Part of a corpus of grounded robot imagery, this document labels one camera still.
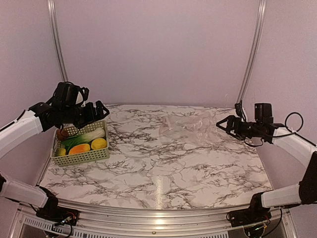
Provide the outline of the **fake bok choy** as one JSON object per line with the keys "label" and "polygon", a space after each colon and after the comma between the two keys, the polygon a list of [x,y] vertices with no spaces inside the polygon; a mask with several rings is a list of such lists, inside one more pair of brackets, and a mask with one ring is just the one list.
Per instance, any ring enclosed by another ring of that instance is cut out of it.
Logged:
{"label": "fake bok choy", "polygon": [[82,144],[84,144],[84,143],[89,143],[97,138],[103,138],[105,137],[105,135],[106,135],[105,130],[99,127],[95,129],[94,131],[87,132],[81,135],[71,136],[69,138],[80,138],[82,140]]}

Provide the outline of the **clear zip top bag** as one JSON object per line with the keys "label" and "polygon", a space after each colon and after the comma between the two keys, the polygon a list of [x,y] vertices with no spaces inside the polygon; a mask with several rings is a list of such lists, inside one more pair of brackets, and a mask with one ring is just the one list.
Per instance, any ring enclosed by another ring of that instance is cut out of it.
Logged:
{"label": "clear zip top bag", "polygon": [[209,112],[193,116],[164,116],[158,134],[164,143],[177,140],[181,143],[205,146],[220,141],[216,122]]}

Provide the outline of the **green plastic basket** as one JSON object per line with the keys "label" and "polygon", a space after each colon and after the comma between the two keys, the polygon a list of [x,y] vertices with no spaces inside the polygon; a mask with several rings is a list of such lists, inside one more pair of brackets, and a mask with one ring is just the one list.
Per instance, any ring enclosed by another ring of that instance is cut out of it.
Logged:
{"label": "green plastic basket", "polygon": [[108,146],[105,120],[82,129],[69,126],[55,131],[50,158],[60,167],[108,159]]}

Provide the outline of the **fake green yellow pear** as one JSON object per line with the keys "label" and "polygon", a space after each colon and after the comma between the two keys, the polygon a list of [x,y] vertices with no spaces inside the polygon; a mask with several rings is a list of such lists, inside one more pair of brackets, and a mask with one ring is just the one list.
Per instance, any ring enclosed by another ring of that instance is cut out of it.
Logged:
{"label": "fake green yellow pear", "polygon": [[66,156],[66,155],[67,155],[67,151],[65,148],[58,148],[56,153],[55,153],[56,157],[61,157],[61,156]]}

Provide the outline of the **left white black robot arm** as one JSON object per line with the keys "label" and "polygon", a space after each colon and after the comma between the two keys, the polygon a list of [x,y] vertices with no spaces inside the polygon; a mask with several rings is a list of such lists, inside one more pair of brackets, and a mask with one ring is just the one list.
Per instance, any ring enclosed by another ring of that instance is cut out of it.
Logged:
{"label": "left white black robot arm", "polygon": [[[45,132],[52,127],[61,128],[66,123],[81,129],[104,119],[109,110],[101,101],[89,103],[89,89],[70,82],[60,82],[47,102],[31,106],[14,121],[0,130],[0,155],[4,156],[25,140]],[[1,197],[36,206],[51,220],[59,220],[63,213],[58,199],[46,188],[31,186],[0,175]]]}

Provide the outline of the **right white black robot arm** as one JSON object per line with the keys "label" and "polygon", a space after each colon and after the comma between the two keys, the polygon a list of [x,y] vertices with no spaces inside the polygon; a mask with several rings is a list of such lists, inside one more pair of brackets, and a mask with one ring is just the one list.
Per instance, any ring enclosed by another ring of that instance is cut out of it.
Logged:
{"label": "right white black robot arm", "polygon": [[276,190],[256,194],[246,210],[245,217],[256,222],[271,207],[314,204],[317,201],[317,146],[291,130],[287,123],[274,123],[270,103],[255,104],[255,121],[247,121],[242,104],[235,104],[235,115],[218,121],[216,126],[237,140],[259,138],[283,149],[306,169],[301,181]]}

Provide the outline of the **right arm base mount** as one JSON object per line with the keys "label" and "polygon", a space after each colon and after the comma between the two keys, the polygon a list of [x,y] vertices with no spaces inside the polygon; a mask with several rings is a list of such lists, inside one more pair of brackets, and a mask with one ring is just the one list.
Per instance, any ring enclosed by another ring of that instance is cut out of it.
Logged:
{"label": "right arm base mount", "polygon": [[238,227],[270,220],[271,213],[269,209],[253,211],[252,209],[247,208],[228,212],[226,219],[231,223],[232,227]]}

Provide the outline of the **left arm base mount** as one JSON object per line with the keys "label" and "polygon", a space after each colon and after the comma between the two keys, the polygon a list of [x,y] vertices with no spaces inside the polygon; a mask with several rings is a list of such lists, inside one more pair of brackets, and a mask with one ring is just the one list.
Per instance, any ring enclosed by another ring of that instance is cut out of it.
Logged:
{"label": "left arm base mount", "polygon": [[39,208],[36,212],[37,217],[58,223],[60,225],[67,224],[72,226],[77,224],[78,215],[78,210],[60,206],[58,206],[52,212],[49,212],[44,208]]}

